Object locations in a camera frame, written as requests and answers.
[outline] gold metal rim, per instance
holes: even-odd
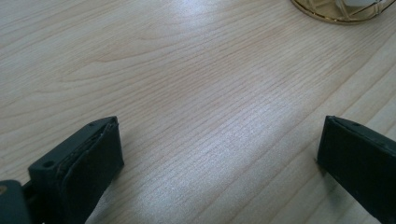
[[[306,15],[315,18],[317,20],[320,21],[326,21],[326,22],[330,22],[333,24],[342,24],[342,25],[354,25],[354,24],[360,24],[363,23],[365,21],[368,21],[374,17],[376,17],[377,15],[373,16],[372,18],[366,19],[366,20],[361,20],[361,21],[340,21],[340,20],[336,20],[336,19],[332,19],[332,18],[328,18],[325,17],[323,15],[314,13],[310,10],[308,10],[306,7],[304,7],[303,5],[301,5],[300,3],[298,3],[296,0],[290,0],[297,8],[299,8],[303,13],[305,13]]]

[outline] tabletop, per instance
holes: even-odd
[[[396,139],[396,7],[289,0],[0,2],[0,178],[117,116],[125,161],[87,223],[377,223],[316,155],[326,115]]]

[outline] wooden table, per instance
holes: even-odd
[[[396,139],[396,7],[0,3],[0,177],[116,115],[125,166],[87,223],[376,223],[316,164],[326,115]]]

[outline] wood grain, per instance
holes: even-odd
[[[0,177],[117,115],[125,167],[87,223],[377,223],[315,163],[326,115],[396,139],[396,7],[0,2]]]

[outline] dark green object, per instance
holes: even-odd
[[[123,164],[117,118],[91,122],[34,162],[23,188],[0,181],[0,223],[83,224]]]
[[[318,164],[371,215],[396,223],[396,143],[356,122],[326,117]]]

